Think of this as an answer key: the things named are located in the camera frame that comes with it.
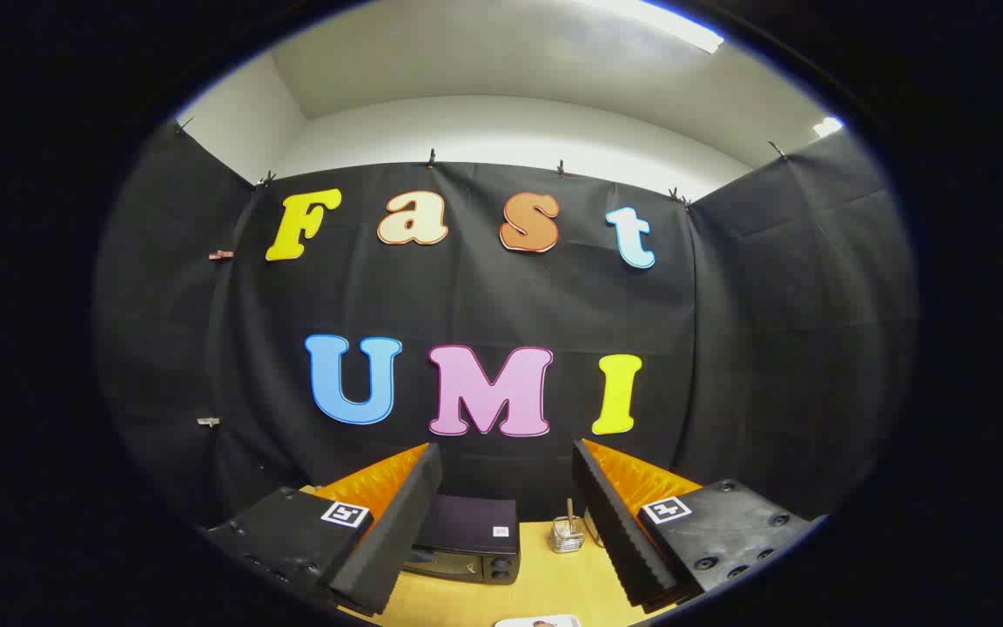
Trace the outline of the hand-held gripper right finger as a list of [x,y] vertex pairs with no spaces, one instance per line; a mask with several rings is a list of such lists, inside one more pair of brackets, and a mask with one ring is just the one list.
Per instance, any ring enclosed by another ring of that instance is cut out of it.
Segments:
[[572,469],[626,599],[646,612],[727,589],[816,528],[739,480],[699,484],[586,438]]

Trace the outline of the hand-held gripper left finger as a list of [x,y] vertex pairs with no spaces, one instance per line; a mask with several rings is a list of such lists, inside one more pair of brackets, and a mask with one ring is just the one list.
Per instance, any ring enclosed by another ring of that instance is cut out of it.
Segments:
[[327,487],[275,489],[205,536],[264,583],[319,610],[382,614],[442,479],[434,443]]

